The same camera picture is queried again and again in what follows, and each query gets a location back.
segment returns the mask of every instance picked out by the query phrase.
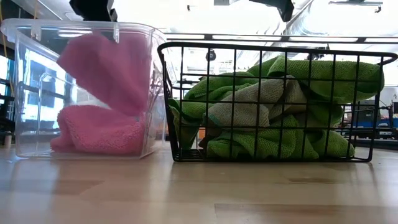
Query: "table surface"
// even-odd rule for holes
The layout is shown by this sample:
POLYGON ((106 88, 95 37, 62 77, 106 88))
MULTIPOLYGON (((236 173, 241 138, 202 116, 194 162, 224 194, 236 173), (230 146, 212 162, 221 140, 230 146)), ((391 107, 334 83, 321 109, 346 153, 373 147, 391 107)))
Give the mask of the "table surface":
POLYGON ((19 159, 0 149, 0 223, 398 223, 398 154, 372 163, 19 159))

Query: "clear plastic bin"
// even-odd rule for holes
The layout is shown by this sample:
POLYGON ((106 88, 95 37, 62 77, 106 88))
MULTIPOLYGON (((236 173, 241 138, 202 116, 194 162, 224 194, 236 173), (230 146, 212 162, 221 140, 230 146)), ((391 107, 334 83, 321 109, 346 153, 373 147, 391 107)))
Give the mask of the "clear plastic bin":
MULTIPOLYGON (((56 158, 86 158, 86 157, 128 157, 140 158, 152 153, 158 144, 164 141, 165 137, 165 105, 164 91, 162 84, 162 64, 156 52, 157 47, 165 42, 163 33, 157 29, 142 24, 117 23, 117 22, 73 22, 73 21, 46 21, 33 19, 6 19, 1 25, 1 31, 7 36, 8 41, 16 44, 16 66, 14 72, 14 94, 16 95, 16 149, 20 157, 56 157, 56 158), (113 141, 129 142, 126 138, 136 138, 136 133, 130 134, 114 125, 114 117, 104 117, 104 123, 95 124, 86 133, 95 137, 93 133, 102 134, 102 141, 87 143, 92 139, 87 136, 79 136, 81 126, 74 123, 74 116, 71 122, 66 122, 71 126, 67 129, 60 128, 58 114, 73 105, 95 105, 98 108, 110 108, 109 102, 97 99, 94 94, 80 87, 76 83, 79 80, 74 78, 74 74, 67 73, 57 63, 59 56, 63 54, 65 48, 71 43, 72 39, 99 34, 112 41, 112 44, 121 44, 127 41, 128 35, 139 35, 144 37, 146 45, 141 47, 144 55, 148 55, 149 66, 140 70, 140 75, 146 76, 148 87, 142 88, 147 91, 138 95, 147 94, 144 110, 137 115, 125 114, 131 118, 134 116, 136 121, 144 124, 137 132, 138 136, 143 136, 135 149, 124 150, 123 153, 114 153, 111 143, 113 141), (112 128, 119 131, 120 137, 114 136, 110 130, 112 128), (71 137, 72 146, 66 144, 65 149, 55 150, 52 141, 59 139, 60 136, 71 137)), ((87 66, 93 58, 85 58, 87 66)), ((90 125, 91 116, 86 116, 87 124, 90 125)))

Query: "wire grid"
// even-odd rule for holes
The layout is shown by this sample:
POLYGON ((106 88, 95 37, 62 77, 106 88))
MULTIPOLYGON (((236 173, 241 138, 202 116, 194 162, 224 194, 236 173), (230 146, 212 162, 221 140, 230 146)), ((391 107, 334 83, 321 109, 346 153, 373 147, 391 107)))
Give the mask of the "wire grid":
MULTIPOLYGON (((374 145, 374 139, 378 136, 378 133, 381 129, 383 128, 378 128, 377 125, 377 119, 379 115, 379 101, 380 101, 380 92, 381 92, 381 83, 383 82, 383 65, 386 65, 388 63, 391 63, 395 61, 398 58, 398 55, 393 54, 393 53, 384 53, 384 52, 360 52, 360 51, 347 51, 347 50, 319 50, 319 49, 300 49, 300 48, 286 48, 286 47, 264 47, 264 46, 253 46, 253 45, 232 45, 232 44, 208 44, 208 43, 197 43, 197 42, 168 42, 165 44, 162 44, 158 48, 158 53, 160 55, 160 59, 162 60, 162 63, 164 65, 164 91, 165 91, 165 104, 166 104, 166 113, 167 113, 167 123, 168 123, 168 129, 169 129, 169 136, 170 136, 170 145, 171 145, 171 150, 172 150, 172 156, 175 161, 216 161, 216 162, 313 162, 314 160, 306 160, 304 159, 304 148, 305 148, 305 138, 306 138, 306 133, 307 131, 311 130, 326 130, 326 142, 329 140, 329 135, 331 130, 334 130, 340 134, 344 134, 344 137, 348 140, 348 145, 346 149, 346 156, 345 157, 322 157, 319 160, 315 161, 323 161, 323 162, 369 162, 372 160, 373 156, 373 145, 374 145), (171 48, 171 47, 180 47, 181 48, 181 62, 180 62, 180 81, 179 85, 173 86, 170 77, 169 77, 169 72, 167 71, 167 61, 165 60, 164 54, 162 53, 163 49, 171 48), (191 73, 183 73, 183 55, 184 55, 184 48, 188 47, 194 47, 194 48, 203 48, 207 49, 207 71, 206 74, 191 74, 191 73), (233 75, 223 75, 223 77, 226 78, 233 78, 233 91, 232 91, 232 101, 215 101, 215 100, 209 100, 209 81, 210 79, 208 77, 217 77, 217 75, 212 75, 210 74, 210 51, 211 49, 230 49, 233 50, 234 52, 234 60, 233 60, 233 75), (259 84, 258 84, 258 96, 257 96, 257 101, 235 101, 235 88, 236 88, 236 52, 237 50, 256 50, 259 52, 259 61, 263 62, 262 56, 264 52, 280 52, 282 55, 285 57, 285 64, 284 64, 284 75, 282 77, 262 77, 261 74, 261 63, 259 64, 259 84), (308 77, 307 78, 290 78, 287 77, 287 54, 288 53, 305 53, 309 54, 308 60, 309 60, 309 68, 308 68, 308 77), (326 78, 312 78, 312 62, 313 62, 313 57, 312 55, 314 54, 324 54, 324 55, 332 55, 333 56, 333 68, 332 68, 332 78, 331 79, 326 79, 326 78), (349 80, 349 79, 344 79, 344 80, 338 80, 335 79, 335 72, 336 72, 336 56, 337 55, 350 55, 350 56, 355 56, 356 57, 356 73, 355 73, 355 79, 349 80), (380 62, 378 65, 380 66, 380 72, 379 72, 379 80, 377 82, 377 85, 379 87, 377 91, 377 95, 374 97, 374 104, 361 104, 360 101, 357 101, 357 90, 358 90, 358 83, 360 82, 373 82, 370 80, 359 80, 359 63, 361 61, 361 56, 367 56, 367 57, 377 57, 380 59, 380 62), (184 77, 207 77, 206 79, 206 100, 184 100, 183 99, 183 94, 189 90, 189 88, 183 88, 184 82, 184 77), (266 103, 266 104, 273 104, 273 105, 282 105, 282 116, 281 116, 281 125, 278 127, 275 126, 269 126, 269 127, 260 127, 259 126, 259 117, 260 117, 260 104, 264 104, 263 102, 260 102, 260 95, 261 95, 261 81, 262 80, 267 80, 267 79, 281 79, 284 81, 284 90, 286 89, 286 81, 287 80, 298 80, 298 81, 306 81, 308 82, 308 88, 311 85, 312 81, 327 81, 331 82, 331 93, 330 93, 330 109, 332 105, 340 105, 343 107, 344 113, 351 113, 351 121, 346 123, 344 122, 344 116, 341 119, 340 127, 331 127, 331 113, 329 113, 328 117, 328 126, 327 128, 325 127, 319 127, 319 128, 314 128, 314 127, 307 127, 308 123, 308 106, 309 105, 316 105, 316 103, 311 103, 307 100, 306 103, 286 103, 285 102, 285 95, 282 95, 282 101, 278 101, 275 103, 266 103), (351 103, 347 104, 341 104, 341 103, 332 103, 333 102, 333 94, 334 94, 334 86, 336 82, 354 82, 354 100, 351 103), (210 103, 231 103, 232 104, 232 110, 231 110, 231 125, 230 126, 217 126, 217 128, 223 128, 223 129, 228 129, 231 132, 231 139, 230 139, 230 144, 229 144, 229 158, 219 158, 219 157, 207 157, 206 155, 206 149, 202 149, 198 147, 198 135, 196 136, 196 147, 195 144, 192 146, 191 150, 186 150, 182 149, 181 145, 178 142, 177 139, 177 133, 175 132, 175 126, 174 126, 174 116, 171 113, 170 107, 168 106, 168 98, 173 98, 176 96, 172 95, 172 90, 178 90, 179 91, 179 96, 177 96, 180 99, 180 117, 179 117, 179 136, 182 136, 182 127, 191 127, 191 128, 198 128, 199 131, 204 130, 205 136, 208 135, 208 110, 209 110, 209 104, 210 103), (205 113, 205 123, 204 125, 191 125, 191 124, 182 124, 182 103, 183 102, 198 102, 198 103, 206 103, 206 113, 205 113), (257 105, 257 113, 256 113, 256 125, 255 126, 235 126, 233 124, 234 122, 234 106, 235 104, 255 104, 257 105), (304 127, 286 127, 283 125, 284 123, 284 115, 285 115, 285 105, 305 105, 306 110, 305 110, 305 125, 304 127), (346 112, 346 107, 351 108, 351 111, 346 112), (360 128, 358 127, 358 121, 359 121, 359 113, 360 112, 367 112, 370 111, 373 114, 373 120, 372 120, 372 126, 370 128, 360 128), (234 130, 237 128, 252 128, 255 129, 255 143, 254 143, 254 155, 251 158, 233 158, 232 157, 232 151, 233 151, 233 133, 234 130), (257 147, 258 147, 258 134, 259 130, 262 129, 278 129, 279 130, 279 145, 278 145, 278 156, 277 157, 268 157, 267 159, 257 159, 257 147), (281 154, 282 154, 282 135, 283 135, 283 130, 284 129, 302 129, 304 130, 303 132, 303 144, 302 144, 302 152, 301 152, 301 159, 281 159, 281 154), (349 156, 349 147, 352 144, 354 147, 356 145, 357 141, 357 135, 359 133, 365 134, 370 137, 370 146, 369 146, 369 152, 367 154, 367 157, 350 157, 349 156)), ((238 78, 253 78, 253 77, 245 77, 245 76, 239 76, 238 78)), ((326 155, 328 152, 328 144, 325 144, 324 148, 324 155, 326 155)))

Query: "pink microfiber cloth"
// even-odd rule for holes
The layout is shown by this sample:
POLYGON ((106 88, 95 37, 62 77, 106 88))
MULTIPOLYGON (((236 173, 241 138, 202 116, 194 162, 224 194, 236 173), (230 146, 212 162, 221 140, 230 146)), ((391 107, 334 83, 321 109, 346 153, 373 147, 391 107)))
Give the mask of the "pink microfiber cloth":
POLYGON ((147 36, 139 33, 121 33, 119 43, 101 34, 76 37, 57 60, 77 85, 131 116, 147 108, 151 62, 147 36))
POLYGON ((93 105, 69 106, 58 114, 61 135, 51 140, 55 152, 141 155, 145 116, 126 116, 93 105))

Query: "green towel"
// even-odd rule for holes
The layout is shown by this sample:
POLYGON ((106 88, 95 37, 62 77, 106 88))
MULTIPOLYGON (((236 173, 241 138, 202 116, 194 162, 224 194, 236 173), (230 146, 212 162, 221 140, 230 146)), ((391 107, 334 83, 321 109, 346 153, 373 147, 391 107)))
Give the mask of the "green towel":
MULTIPOLYGON (((262 76, 263 77, 281 77, 284 75, 284 57, 277 57, 270 59, 262 64, 262 76)), ((333 74, 333 62, 328 61, 313 61, 312 62, 312 78, 327 78, 331 79, 333 74)), ((308 66, 309 61, 287 61, 287 73, 295 78, 308 78, 308 66)), ((223 100, 227 97, 231 98, 233 91, 233 78, 225 77, 225 75, 233 75, 233 73, 225 73, 218 77, 210 77, 209 81, 209 100, 223 100)), ((258 84, 259 76, 259 65, 252 67, 248 72, 236 72, 236 96, 239 93, 246 94, 250 88, 256 89, 253 86, 258 84)), ((356 62, 336 62, 335 68, 335 79, 336 80, 354 80, 356 77, 356 62)), ((359 64, 359 80, 371 80, 373 82, 358 82, 357 87, 357 100, 364 100, 374 96, 379 88, 383 88, 384 79, 381 77, 381 86, 378 85, 379 67, 377 65, 371 65, 368 63, 359 64)), ((262 81, 262 86, 266 83, 274 82, 275 80, 262 81)), ((310 87, 306 80, 300 80, 304 95, 307 97, 309 102, 318 102, 317 105, 309 106, 308 115, 308 127, 325 127, 328 123, 329 113, 331 113, 331 126, 338 124, 341 121, 343 115, 342 108, 339 105, 331 105, 330 101, 331 94, 331 81, 311 81, 310 87)), ((195 85, 184 97, 186 100, 206 100, 206 85, 207 79, 204 78, 200 83, 195 85)), ((334 83, 334 94, 333 102, 335 103, 352 103, 354 98, 354 82, 338 82, 334 83)), ((231 133, 228 129, 216 130, 217 126, 230 125, 230 113, 220 112, 217 109, 222 107, 220 105, 231 105, 230 103, 217 103, 214 109, 209 109, 209 123, 211 128, 208 129, 208 133, 213 134, 215 138, 208 141, 207 151, 208 156, 229 156, 229 144, 231 142, 231 133)), ((180 141, 183 149, 190 149, 195 136, 198 132, 197 126, 205 124, 203 120, 206 113, 206 103, 199 102, 183 102, 182 108, 180 108, 180 102, 177 100, 169 99, 169 106, 174 114, 174 125, 177 130, 178 140, 180 141), (180 113, 182 113, 182 124, 193 125, 193 127, 182 127, 181 136, 178 129, 180 125, 180 113)), ((241 113, 235 119, 247 119, 249 116, 245 116, 246 113, 241 113)), ((284 127, 303 127, 303 116, 299 114, 288 114, 284 117, 284 127)), ((280 126, 279 119, 273 119, 270 117, 269 124, 264 126, 280 126)), ((233 134, 233 157, 240 154, 249 154, 253 156, 254 153, 254 141, 255 132, 253 130, 234 130, 233 134)), ((303 143, 303 130, 302 129, 284 129, 282 135, 282 151, 281 158, 296 158, 301 157, 303 143)), ((279 144, 279 130, 278 129, 263 129, 259 131, 258 135, 258 147, 257 147, 257 159, 267 158, 269 156, 277 156, 279 144)), ((325 156, 323 154, 326 144, 326 131, 318 130, 312 131, 306 134, 305 138, 305 151, 304 158, 306 159, 318 159, 319 157, 325 156)), ((327 156, 333 157, 345 157, 348 142, 342 136, 334 131, 329 132, 328 142, 328 154, 327 156)), ((354 155, 354 149, 352 146, 349 148, 349 155, 354 155)))

